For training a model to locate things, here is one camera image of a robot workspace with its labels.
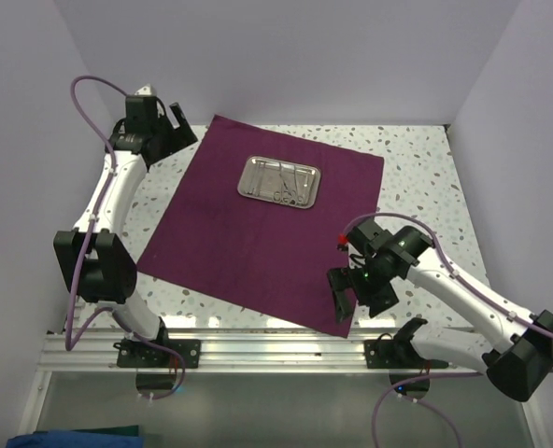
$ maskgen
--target stainless steel tray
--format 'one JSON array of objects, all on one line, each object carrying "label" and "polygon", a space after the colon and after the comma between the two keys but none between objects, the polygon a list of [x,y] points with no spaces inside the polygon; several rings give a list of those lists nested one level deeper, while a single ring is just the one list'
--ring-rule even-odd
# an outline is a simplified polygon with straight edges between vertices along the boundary
[{"label": "stainless steel tray", "polygon": [[295,208],[310,208],[316,201],[320,170],[291,161],[251,156],[237,191],[242,196]]}]

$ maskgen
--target white robotic arm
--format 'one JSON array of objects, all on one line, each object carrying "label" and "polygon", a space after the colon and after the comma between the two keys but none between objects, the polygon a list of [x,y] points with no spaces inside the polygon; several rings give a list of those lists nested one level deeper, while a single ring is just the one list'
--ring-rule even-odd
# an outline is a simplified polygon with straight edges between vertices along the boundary
[{"label": "white robotic arm", "polygon": [[[359,304],[369,306],[370,316],[374,316],[398,302],[390,280],[399,276],[431,292],[475,328],[474,332],[442,328],[413,318],[392,343],[385,344],[386,350],[378,353],[407,365],[437,359],[478,371],[505,395],[519,401],[529,399],[552,369],[553,340],[523,322],[553,333],[553,314],[543,311],[534,315],[500,296],[451,261],[418,229],[407,226],[393,235],[368,217],[340,243],[343,249],[349,243],[360,255],[351,256],[357,266],[333,269],[328,274],[339,320],[351,310],[346,289],[352,288]],[[478,298],[465,282],[497,307]],[[502,314],[497,308],[508,313]]]},{"label": "white robotic arm", "polygon": [[[137,292],[135,263],[121,242],[121,230],[137,187],[149,167],[197,141],[177,103],[170,106],[178,127],[166,116],[163,103],[151,86],[126,97],[126,117],[117,123],[109,141],[113,159],[105,155],[104,167],[90,202],[71,231],[59,231],[54,240],[57,259],[70,289],[79,249],[93,221],[92,239],[79,273],[78,294],[98,308],[111,309],[124,328],[141,338],[162,338],[163,321]],[[106,188],[108,174],[112,177]],[[94,215],[94,204],[101,205]]]}]

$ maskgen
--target table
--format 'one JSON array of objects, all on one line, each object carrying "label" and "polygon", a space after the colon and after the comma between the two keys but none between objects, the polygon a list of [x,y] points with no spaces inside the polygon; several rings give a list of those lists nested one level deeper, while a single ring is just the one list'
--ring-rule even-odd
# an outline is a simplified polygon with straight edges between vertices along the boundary
[{"label": "table", "polygon": [[[478,280],[487,283],[474,229],[442,126],[279,125],[263,128],[384,157],[379,209],[418,217],[430,224],[437,231],[449,256]],[[193,126],[200,141],[206,129],[206,126]],[[121,235],[134,259],[138,259],[144,251],[198,145],[151,167],[137,190]],[[382,219],[380,222],[391,230],[404,224],[395,219]],[[412,316],[421,316],[447,327],[471,327],[428,292],[399,279],[393,285],[400,303],[374,319],[368,317],[367,309],[358,307],[352,332],[361,329],[396,329]],[[290,322],[242,309],[144,274],[139,275],[137,288],[152,312],[161,315],[170,329],[305,330]],[[94,305],[82,302],[75,327],[80,326],[93,309]],[[114,329],[117,325],[110,315],[101,315],[92,327]]]}]

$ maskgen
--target lavender wall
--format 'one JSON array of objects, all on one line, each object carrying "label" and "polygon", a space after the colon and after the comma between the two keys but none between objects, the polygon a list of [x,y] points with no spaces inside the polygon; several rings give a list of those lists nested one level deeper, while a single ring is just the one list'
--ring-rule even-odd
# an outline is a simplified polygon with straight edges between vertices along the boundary
[{"label": "lavender wall", "polygon": [[[523,0],[451,126],[492,285],[553,312],[553,0]],[[536,393],[553,438],[553,377]]]},{"label": "lavender wall", "polygon": [[[71,106],[85,66],[51,0],[0,0],[0,446],[16,434],[66,290],[52,250],[92,194],[102,145]],[[105,128],[97,89],[79,91]]]},{"label": "lavender wall", "polygon": [[443,124],[518,0],[56,3],[93,74],[153,82],[194,122]]}]

